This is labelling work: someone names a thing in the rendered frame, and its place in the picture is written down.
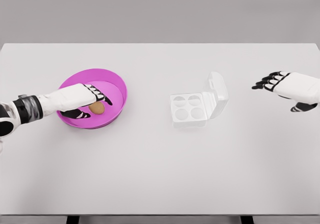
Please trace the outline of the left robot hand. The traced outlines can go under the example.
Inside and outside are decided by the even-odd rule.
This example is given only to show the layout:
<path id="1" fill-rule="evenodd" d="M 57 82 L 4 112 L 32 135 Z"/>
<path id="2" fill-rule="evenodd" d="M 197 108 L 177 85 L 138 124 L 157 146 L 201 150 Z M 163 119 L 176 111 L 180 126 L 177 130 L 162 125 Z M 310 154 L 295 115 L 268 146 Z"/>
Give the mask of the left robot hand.
<path id="1" fill-rule="evenodd" d="M 80 110 L 80 107 L 90 106 L 97 102 L 106 102 L 112 106 L 112 101 L 98 88 L 91 84 L 77 83 L 58 90 L 62 94 L 59 112 L 69 119 L 88 119 L 91 115 Z"/>

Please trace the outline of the pink round bowl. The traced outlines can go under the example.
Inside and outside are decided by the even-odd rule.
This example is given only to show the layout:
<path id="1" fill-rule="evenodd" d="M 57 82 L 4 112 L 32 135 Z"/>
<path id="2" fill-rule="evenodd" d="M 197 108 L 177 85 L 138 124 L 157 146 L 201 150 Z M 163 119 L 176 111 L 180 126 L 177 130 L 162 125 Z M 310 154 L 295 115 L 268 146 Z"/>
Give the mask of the pink round bowl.
<path id="1" fill-rule="evenodd" d="M 86 69 L 67 78 L 60 88 L 78 83 L 95 86 L 111 100 L 112 105 L 104 101 L 105 110 L 102 114 L 92 113 L 87 106 L 80 107 L 81 111 L 90 114 L 89 118 L 82 119 L 62 116 L 58 111 L 56 114 L 64 123 L 81 129 L 98 129 L 110 124 L 120 115 L 127 101 L 128 90 L 124 80 L 119 75 L 107 69 Z"/>

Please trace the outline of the clear plastic egg box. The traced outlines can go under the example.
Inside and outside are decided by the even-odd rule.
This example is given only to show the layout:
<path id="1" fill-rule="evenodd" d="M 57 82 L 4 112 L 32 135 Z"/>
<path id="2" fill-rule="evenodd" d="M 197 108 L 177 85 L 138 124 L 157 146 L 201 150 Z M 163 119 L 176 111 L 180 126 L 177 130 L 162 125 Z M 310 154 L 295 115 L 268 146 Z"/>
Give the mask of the clear plastic egg box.
<path id="1" fill-rule="evenodd" d="M 176 129 L 204 127 L 219 116 L 229 101 L 223 76 L 210 72 L 201 92 L 170 95 L 172 125 Z"/>

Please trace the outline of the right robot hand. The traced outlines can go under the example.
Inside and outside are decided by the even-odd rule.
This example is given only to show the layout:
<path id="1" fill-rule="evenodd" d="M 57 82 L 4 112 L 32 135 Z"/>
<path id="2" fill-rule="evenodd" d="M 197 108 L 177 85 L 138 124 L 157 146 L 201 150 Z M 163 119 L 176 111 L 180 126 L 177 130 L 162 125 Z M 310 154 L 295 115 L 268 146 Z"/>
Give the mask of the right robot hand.
<path id="1" fill-rule="evenodd" d="M 319 79 L 298 72 L 276 71 L 263 77 L 251 88 L 253 90 L 267 90 L 279 97 L 296 102 L 290 111 L 293 113 L 307 112 L 318 106 L 313 99 L 313 85 Z"/>

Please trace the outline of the brown egg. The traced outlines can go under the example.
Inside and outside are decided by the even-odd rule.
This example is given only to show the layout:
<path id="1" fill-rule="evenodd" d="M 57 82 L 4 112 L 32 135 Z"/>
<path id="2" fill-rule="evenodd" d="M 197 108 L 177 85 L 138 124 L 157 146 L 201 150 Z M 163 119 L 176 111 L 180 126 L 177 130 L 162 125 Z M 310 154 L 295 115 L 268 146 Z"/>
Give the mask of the brown egg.
<path id="1" fill-rule="evenodd" d="M 105 106 L 100 101 L 90 104 L 88 108 L 95 115 L 102 115 L 105 112 Z"/>

